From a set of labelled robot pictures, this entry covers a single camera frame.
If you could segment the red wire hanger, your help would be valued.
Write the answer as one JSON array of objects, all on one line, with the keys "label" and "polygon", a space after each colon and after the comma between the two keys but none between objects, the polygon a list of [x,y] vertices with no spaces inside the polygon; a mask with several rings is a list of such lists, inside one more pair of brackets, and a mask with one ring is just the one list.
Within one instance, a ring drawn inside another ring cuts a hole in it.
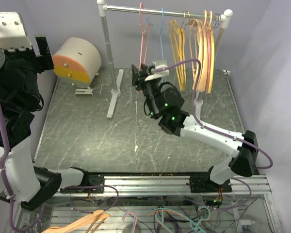
[{"label": "red wire hanger", "polygon": [[139,71],[141,70],[142,64],[146,62],[148,45],[149,45],[149,37],[150,37],[150,24],[148,23],[146,26],[143,23],[142,10],[144,9],[143,3],[139,4],[139,20],[140,20],[140,29],[141,29],[141,43],[140,43],[140,56],[139,56]]}]

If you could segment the blue wire hanger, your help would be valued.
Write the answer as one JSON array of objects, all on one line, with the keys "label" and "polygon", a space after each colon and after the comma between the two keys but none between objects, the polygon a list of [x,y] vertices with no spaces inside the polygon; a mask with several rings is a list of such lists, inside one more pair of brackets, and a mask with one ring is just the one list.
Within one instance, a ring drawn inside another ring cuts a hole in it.
[{"label": "blue wire hanger", "polygon": [[161,12],[162,12],[162,22],[161,22],[161,26],[160,29],[158,29],[151,21],[149,18],[146,19],[147,23],[150,24],[150,26],[154,27],[154,29],[157,31],[159,38],[160,38],[160,48],[161,48],[161,55],[162,55],[162,59],[164,60],[164,50],[163,50],[163,41],[162,41],[162,30],[163,30],[163,24],[164,24],[164,9],[161,8]]}]

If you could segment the yellow plastic hanger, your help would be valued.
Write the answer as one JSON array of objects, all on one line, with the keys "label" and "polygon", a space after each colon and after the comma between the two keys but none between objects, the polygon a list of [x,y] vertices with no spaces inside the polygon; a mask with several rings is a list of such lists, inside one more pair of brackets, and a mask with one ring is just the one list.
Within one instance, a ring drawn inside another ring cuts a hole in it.
[{"label": "yellow plastic hanger", "polygon": [[214,31],[219,26],[219,23],[215,23],[213,27],[211,27],[211,20],[208,24],[208,28],[206,30],[207,40],[208,40],[208,72],[207,72],[207,80],[205,93],[210,94],[213,83],[213,75],[214,75],[214,61],[215,61],[215,40],[214,40]]}]

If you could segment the pink plastic hanger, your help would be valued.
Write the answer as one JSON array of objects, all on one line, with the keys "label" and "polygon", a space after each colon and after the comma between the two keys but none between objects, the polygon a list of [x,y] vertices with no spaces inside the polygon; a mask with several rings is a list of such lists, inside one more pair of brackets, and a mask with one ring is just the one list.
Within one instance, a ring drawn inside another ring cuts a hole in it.
[{"label": "pink plastic hanger", "polygon": [[207,11],[204,11],[205,14],[205,20],[203,29],[206,33],[207,38],[207,59],[208,59],[208,66],[207,66],[207,79],[205,84],[205,93],[210,94],[212,90],[212,84],[213,84],[213,76],[214,76],[214,61],[215,61],[215,41],[214,41],[214,29],[211,26],[212,24],[212,16],[213,13],[210,11],[210,19],[209,22],[207,22]]}]

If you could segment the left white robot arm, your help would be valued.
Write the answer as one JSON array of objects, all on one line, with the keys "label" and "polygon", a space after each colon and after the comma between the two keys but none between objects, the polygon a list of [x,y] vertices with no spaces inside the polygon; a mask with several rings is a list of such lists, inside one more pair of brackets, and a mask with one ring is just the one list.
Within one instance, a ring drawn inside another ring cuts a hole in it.
[{"label": "left white robot arm", "polygon": [[38,74],[54,69],[47,39],[36,36],[39,55],[33,48],[0,50],[0,174],[6,185],[0,199],[18,201],[33,211],[59,189],[89,188],[89,172],[71,167],[51,170],[33,165],[30,151],[30,125],[34,112],[44,107],[37,84]]}]

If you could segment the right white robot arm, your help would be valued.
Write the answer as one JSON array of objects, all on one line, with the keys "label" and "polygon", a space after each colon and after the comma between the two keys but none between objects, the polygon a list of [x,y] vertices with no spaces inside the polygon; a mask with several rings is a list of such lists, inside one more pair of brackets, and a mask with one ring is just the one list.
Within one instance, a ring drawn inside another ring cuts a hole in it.
[{"label": "right white robot arm", "polygon": [[144,64],[141,68],[131,66],[132,86],[142,91],[149,109],[148,116],[158,119],[158,125],[167,134],[192,138],[228,154],[223,162],[209,168],[203,180],[205,188],[215,192],[237,175],[253,176],[258,155],[255,133],[227,131],[183,111],[185,100],[178,89],[170,82],[162,82],[162,75],[156,75],[154,68]]}]

